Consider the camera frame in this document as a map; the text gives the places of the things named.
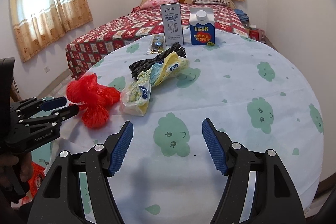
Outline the person's left hand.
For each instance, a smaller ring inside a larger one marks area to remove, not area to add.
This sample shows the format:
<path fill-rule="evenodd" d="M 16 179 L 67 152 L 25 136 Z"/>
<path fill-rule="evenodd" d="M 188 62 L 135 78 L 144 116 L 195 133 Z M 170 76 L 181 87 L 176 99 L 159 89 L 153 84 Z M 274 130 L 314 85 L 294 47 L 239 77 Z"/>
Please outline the person's left hand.
<path fill-rule="evenodd" d="M 33 176 L 33 164 L 31 153 L 25 154 L 23 157 L 1 154 L 1 186 L 5 188 L 11 187 L 11 182 L 8 175 L 10 167 L 19 172 L 21 182 L 27 182 Z"/>

